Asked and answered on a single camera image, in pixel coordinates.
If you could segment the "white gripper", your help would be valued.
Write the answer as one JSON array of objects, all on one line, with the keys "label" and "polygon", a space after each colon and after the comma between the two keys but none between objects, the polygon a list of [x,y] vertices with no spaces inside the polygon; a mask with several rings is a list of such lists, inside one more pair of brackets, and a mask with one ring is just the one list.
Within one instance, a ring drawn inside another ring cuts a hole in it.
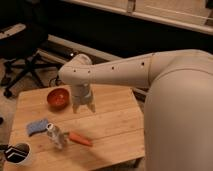
[{"label": "white gripper", "polygon": [[89,84],[72,85],[71,86],[71,97],[73,102],[73,113],[77,114],[80,105],[87,105],[87,107],[93,112],[96,112],[95,104],[93,101],[93,92]]}]

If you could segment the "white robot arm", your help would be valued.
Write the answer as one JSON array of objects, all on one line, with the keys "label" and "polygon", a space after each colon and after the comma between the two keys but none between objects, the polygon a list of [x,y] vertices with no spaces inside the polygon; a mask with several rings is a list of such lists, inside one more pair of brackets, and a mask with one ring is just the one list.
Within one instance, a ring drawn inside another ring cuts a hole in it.
[{"label": "white robot arm", "polygon": [[90,84],[146,88],[146,171],[213,171],[213,54],[174,50],[100,64],[78,54],[59,77],[78,99]]}]

